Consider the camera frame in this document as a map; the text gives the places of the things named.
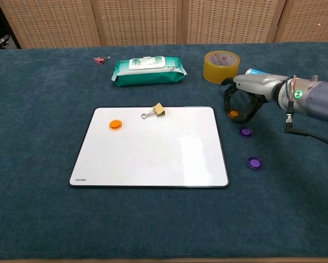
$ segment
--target round magnet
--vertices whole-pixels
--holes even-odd
[[[246,128],[246,127],[242,127],[240,129],[240,134],[243,136],[243,137],[250,137],[252,136],[252,130],[249,129],[249,128]]]
[[[119,130],[122,127],[122,122],[119,119],[114,119],[109,123],[109,128],[111,130]]]
[[[249,158],[247,164],[252,170],[259,170],[262,167],[262,162],[256,157]]]
[[[228,112],[228,116],[232,119],[237,118],[240,113],[237,110],[232,110]]]

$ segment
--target orange magnet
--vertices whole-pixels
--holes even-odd
[[[228,116],[232,119],[237,118],[239,115],[240,115],[240,113],[235,110],[229,111],[229,113],[228,113]]]
[[[122,127],[122,122],[119,119],[114,119],[109,123],[109,129],[111,130],[119,130]]]

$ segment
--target green indicator light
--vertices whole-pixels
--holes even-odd
[[[303,92],[299,89],[295,92],[295,98],[299,99],[303,95]]]

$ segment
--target binder clip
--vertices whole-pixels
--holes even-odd
[[[105,57],[102,57],[102,58],[100,58],[100,57],[94,58],[93,61],[95,63],[97,63],[98,65],[102,65],[104,62],[106,62],[109,59],[110,59],[109,56],[105,56]]]
[[[151,116],[154,116],[154,115],[157,115],[157,117],[165,115],[165,110],[164,110],[163,106],[160,103],[153,106],[153,110],[151,110],[150,112],[142,113],[141,118],[142,119],[147,119],[148,117],[151,117]]]

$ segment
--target whiteboard frame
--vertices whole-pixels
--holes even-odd
[[[226,160],[225,160],[225,155],[224,155],[224,148],[223,148],[223,145],[222,145],[222,141],[221,141],[221,137],[220,137],[220,133],[219,133],[219,126],[218,126],[218,122],[217,122],[217,119],[216,119],[216,115],[215,115],[215,110],[212,106],[170,106],[170,107],[181,107],[181,108],[192,108],[192,107],[209,107],[213,110],[213,114],[214,114],[214,119],[215,119],[215,124],[216,124],[216,128],[217,128],[217,133],[218,133],[218,138],[219,138],[219,143],[220,143],[220,148],[222,150],[222,155],[223,155],[223,161],[224,161],[224,166],[225,166],[225,171],[226,171],[226,176],[227,176],[227,184],[224,185],[224,186],[147,186],[147,185],[144,185],[144,186],[139,186],[139,185],[72,185],[70,183],[70,179],[72,177],[72,173],[74,171],[74,168],[76,166],[76,162],[79,158],[79,155],[80,155],[80,152],[81,152],[81,149],[82,149],[82,146],[83,146],[83,143],[84,143],[84,140],[86,138],[86,135],[87,135],[87,132],[88,132],[88,129],[89,129],[89,126],[91,125],[91,121],[94,117],[94,114],[95,114],[95,111],[98,109],[98,108],[140,108],[140,107],[148,107],[148,106],[126,106],[126,107],[121,107],[121,106],[115,106],[115,107],[97,107],[93,110],[93,113],[91,115],[91,118],[88,122],[88,125],[87,125],[87,128],[86,128],[86,131],[84,132],[84,136],[83,136],[83,139],[82,139],[82,142],[81,142],[81,145],[78,149],[78,153],[77,153],[77,157],[76,157],[76,160],[74,161],[74,165],[71,169],[71,173],[70,173],[70,176],[69,176],[69,179],[68,179],[68,186],[72,187],[72,188],[227,188],[229,185],[230,185],[230,176],[229,176],[229,171],[228,171],[228,168],[227,168],[227,165],[226,165]]]

